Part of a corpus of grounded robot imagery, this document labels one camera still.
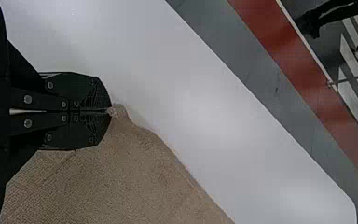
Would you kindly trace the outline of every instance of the black trouser leg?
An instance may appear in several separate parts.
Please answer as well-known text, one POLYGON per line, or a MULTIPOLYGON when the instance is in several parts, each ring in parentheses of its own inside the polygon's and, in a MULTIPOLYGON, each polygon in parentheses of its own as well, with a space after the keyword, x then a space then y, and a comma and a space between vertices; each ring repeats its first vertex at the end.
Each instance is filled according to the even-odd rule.
POLYGON ((358 15, 358 2, 355 2, 352 5, 341 7, 328 13, 327 15, 321 17, 316 24, 319 27, 321 27, 326 25, 327 23, 331 23, 334 21, 342 21, 344 19, 357 15, 358 15))
POLYGON ((335 7, 346 6, 354 2, 356 2, 356 0, 330 0, 313 9, 313 12, 317 16, 317 18, 319 18, 322 14, 328 12, 335 7))

